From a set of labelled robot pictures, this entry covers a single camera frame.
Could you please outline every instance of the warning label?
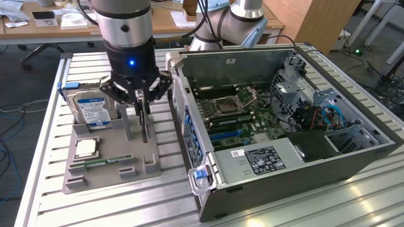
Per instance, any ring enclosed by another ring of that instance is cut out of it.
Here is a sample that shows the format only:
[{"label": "warning label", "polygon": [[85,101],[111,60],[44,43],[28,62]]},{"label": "warning label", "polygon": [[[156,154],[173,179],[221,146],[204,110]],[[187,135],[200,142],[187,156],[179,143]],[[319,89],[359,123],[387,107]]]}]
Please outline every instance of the warning label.
[{"label": "warning label", "polygon": [[285,168],[285,165],[272,146],[257,150],[245,151],[244,154],[256,175],[261,175]]},{"label": "warning label", "polygon": [[85,123],[91,126],[103,126],[109,124],[111,118],[108,110],[103,108],[104,98],[87,98],[77,100],[80,111]]}]

